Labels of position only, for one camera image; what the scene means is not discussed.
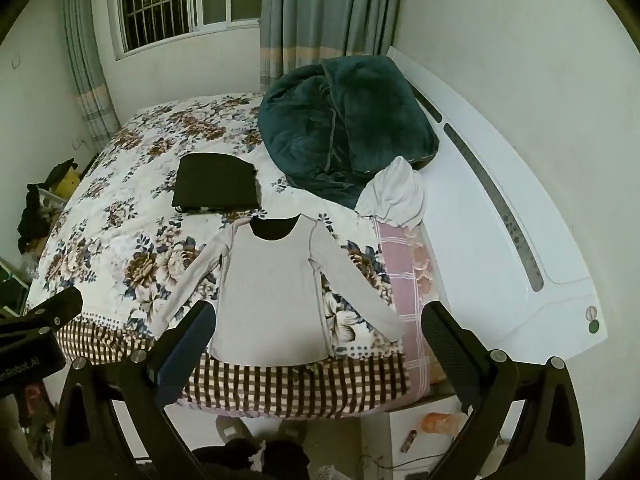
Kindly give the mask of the beige long sleeve shirt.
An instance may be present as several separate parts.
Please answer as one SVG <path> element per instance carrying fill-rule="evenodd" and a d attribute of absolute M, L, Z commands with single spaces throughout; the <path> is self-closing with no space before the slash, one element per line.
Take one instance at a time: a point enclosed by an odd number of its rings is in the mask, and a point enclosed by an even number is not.
<path fill-rule="evenodd" d="M 163 333 L 210 272 L 219 273 L 209 352 L 248 366 L 294 366 L 332 356 L 321 282 L 375 330 L 398 341 L 405 324 L 338 246 L 326 225 L 298 214 L 239 220 L 212 238 L 172 286 L 150 329 Z"/>

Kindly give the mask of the dark clothes pile on left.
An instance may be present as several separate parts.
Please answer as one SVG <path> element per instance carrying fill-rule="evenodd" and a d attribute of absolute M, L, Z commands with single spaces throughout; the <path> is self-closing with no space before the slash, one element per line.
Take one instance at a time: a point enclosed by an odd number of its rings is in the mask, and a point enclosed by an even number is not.
<path fill-rule="evenodd" d="M 55 180 L 56 172 L 65 171 L 71 164 L 77 165 L 77 162 L 67 159 L 56 165 L 43 182 L 27 185 L 25 208 L 17 227 L 17 247 L 21 255 L 32 252 L 40 240 L 49 236 L 54 216 L 60 214 L 68 202 L 51 193 L 48 187 Z"/>

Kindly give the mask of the floral bed quilt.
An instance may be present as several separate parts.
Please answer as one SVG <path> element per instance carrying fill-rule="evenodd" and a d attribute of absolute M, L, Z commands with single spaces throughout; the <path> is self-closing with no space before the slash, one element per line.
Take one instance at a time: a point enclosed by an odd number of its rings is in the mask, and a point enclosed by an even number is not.
<path fill-rule="evenodd" d="M 65 206 L 39 260 L 27 302 L 77 288 L 80 315 L 58 332 L 64 356 L 117 362 L 152 346 L 149 329 L 186 267 L 235 214 L 172 206 L 180 159 L 222 153 L 257 172 L 254 215 L 322 222 L 385 301 L 393 298 L 378 231 L 355 211 L 291 188 L 257 128 L 262 98 L 232 93 L 140 110 L 99 154 Z M 402 344 L 388 342 L 336 292 L 323 294 L 333 352 L 294 367 L 242 367 L 202 356 L 180 399 L 188 408 L 281 418 L 341 418 L 397 408 L 412 382 Z"/>

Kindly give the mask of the small brown lighter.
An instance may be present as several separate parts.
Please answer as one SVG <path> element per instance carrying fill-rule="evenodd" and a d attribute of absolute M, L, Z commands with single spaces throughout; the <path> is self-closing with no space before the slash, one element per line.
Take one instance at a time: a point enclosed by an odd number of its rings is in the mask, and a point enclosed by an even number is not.
<path fill-rule="evenodd" d="M 404 442 L 402 442 L 399 452 L 404 454 L 408 453 L 410 448 L 413 445 L 413 442 L 416 440 L 417 435 L 418 435 L 418 432 L 416 430 L 410 430 L 408 433 L 408 436 L 405 437 Z"/>

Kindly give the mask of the white bedside cabinet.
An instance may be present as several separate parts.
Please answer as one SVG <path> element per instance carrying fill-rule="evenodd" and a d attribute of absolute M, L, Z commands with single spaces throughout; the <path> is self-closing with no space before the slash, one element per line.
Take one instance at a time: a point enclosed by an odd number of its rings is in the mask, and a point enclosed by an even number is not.
<path fill-rule="evenodd" d="M 363 479 L 425 479 L 454 442 L 442 434 L 424 434 L 421 419 L 431 412 L 459 413 L 462 404 L 454 394 L 435 396 L 399 411 L 376 413 L 361 419 Z M 399 452 L 410 430 L 418 435 L 409 452 Z"/>

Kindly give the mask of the yellow box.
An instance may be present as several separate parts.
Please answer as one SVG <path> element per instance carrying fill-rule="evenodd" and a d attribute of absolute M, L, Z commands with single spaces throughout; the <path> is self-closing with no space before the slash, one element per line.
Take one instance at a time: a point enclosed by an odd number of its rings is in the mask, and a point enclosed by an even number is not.
<path fill-rule="evenodd" d="M 56 172 L 55 180 L 49 185 L 48 190 L 63 200 L 69 200 L 78 188 L 80 180 L 77 165 L 71 164 L 65 171 Z"/>

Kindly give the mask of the white bed headboard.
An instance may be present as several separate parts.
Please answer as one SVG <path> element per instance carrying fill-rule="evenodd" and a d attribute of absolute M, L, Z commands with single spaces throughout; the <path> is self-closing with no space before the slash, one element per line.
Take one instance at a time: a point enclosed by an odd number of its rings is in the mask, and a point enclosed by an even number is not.
<path fill-rule="evenodd" d="M 585 260 L 533 171 L 457 91 L 398 49 L 387 54 L 439 140 L 420 170 L 423 225 L 452 316 L 524 362 L 568 360 L 605 341 Z"/>

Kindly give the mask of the pink checked bed sheet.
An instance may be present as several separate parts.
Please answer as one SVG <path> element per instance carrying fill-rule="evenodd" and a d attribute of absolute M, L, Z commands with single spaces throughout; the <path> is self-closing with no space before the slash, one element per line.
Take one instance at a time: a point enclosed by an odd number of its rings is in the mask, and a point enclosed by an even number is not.
<path fill-rule="evenodd" d="M 402 348 L 410 388 L 402 400 L 416 402 L 430 394 L 431 385 L 445 378 L 421 330 L 424 304 L 440 296 L 435 259 L 422 223 L 402 228 L 374 220 L 373 225 L 395 310 L 407 326 Z"/>

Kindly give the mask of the black folded garment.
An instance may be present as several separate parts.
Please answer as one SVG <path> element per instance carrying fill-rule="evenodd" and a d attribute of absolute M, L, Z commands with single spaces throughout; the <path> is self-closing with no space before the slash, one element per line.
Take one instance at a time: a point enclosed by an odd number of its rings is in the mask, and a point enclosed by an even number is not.
<path fill-rule="evenodd" d="M 187 154 L 179 162 L 171 206 L 184 214 L 255 209 L 259 206 L 257 170 L 233 155 Z"/>

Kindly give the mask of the white pillow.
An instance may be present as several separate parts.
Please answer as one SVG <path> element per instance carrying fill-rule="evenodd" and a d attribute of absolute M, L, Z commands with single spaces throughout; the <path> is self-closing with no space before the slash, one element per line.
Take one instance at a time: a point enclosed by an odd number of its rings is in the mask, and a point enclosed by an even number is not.
<path fill-rule="evenodd" d="M 379 171 L 360 193 L 355 210 L 394 228 L 413 229 L 426 206 L 424 181 L 401 156 Z"/>

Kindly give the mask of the dark green plush blanket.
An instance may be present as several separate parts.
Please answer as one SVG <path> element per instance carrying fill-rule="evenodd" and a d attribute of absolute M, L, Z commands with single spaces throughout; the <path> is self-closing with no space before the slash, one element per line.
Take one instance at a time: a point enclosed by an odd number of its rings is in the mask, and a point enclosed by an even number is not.
<path fill-rule="evenodd" d="M 407 79 L 381 55 L 327 58 L 282 76 L 257 125 L 290 185 L 349 209 L 396 157 L 422 166 L 439 148 Z"/>

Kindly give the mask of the left grey-green curtain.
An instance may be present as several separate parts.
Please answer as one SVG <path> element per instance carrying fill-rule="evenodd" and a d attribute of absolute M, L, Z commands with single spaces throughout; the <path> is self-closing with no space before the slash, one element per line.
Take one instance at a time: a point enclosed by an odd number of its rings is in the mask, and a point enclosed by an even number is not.
<path fill-rule="evenodd" d="M 60 0 L 64 47 L 91 144 L 104 150 L 120 129 L 94 32 L 91 0 Z"/>

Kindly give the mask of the grey-green curtain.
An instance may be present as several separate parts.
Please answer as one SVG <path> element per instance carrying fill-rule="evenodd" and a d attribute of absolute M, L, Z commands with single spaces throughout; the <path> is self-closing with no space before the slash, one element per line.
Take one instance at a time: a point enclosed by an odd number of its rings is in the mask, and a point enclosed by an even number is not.
<path fill-rule="evenodd" d="M 260 88 L 299 67 L 345 55 L 383 55 L 400 0 L 262 0 Z"/>
<path fill-rule="evenodd" d="M 120 129 L 94 32 L 91 0 L 60 0 L 64 47 L 91 144 L 104 150 Z"/>

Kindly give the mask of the right grey-green curtain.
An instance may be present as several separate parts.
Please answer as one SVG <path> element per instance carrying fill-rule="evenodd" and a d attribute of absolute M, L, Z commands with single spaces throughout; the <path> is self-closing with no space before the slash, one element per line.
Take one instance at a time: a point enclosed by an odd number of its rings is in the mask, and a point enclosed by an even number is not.
<path fill-rule="evenodd" d="M 345 55 L 383 55 L 400 0 L 262 0 L 260 88 L 299 67 Z"/>

